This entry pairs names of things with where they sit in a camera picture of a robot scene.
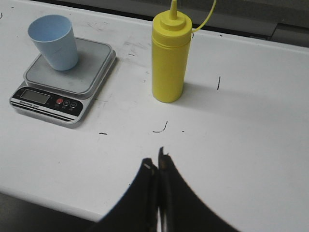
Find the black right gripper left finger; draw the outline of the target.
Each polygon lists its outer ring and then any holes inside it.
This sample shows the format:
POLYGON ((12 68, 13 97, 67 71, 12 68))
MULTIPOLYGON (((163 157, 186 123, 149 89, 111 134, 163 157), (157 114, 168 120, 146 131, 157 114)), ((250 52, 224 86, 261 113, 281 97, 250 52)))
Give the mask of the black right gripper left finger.
POLYGON ((145 158, 122 198, 89 232, 155 232, 158 212, 157 167, 145 158))

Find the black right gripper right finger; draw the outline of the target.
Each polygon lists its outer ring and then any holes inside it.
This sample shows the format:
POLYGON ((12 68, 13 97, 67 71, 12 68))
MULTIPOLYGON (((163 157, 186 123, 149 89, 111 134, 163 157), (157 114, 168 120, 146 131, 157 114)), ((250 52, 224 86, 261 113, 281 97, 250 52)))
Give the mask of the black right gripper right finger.
POLYGON ((172 158, 159 149, 159 211, 163 232, 236 232, 206 206, 178 172, 172 158))

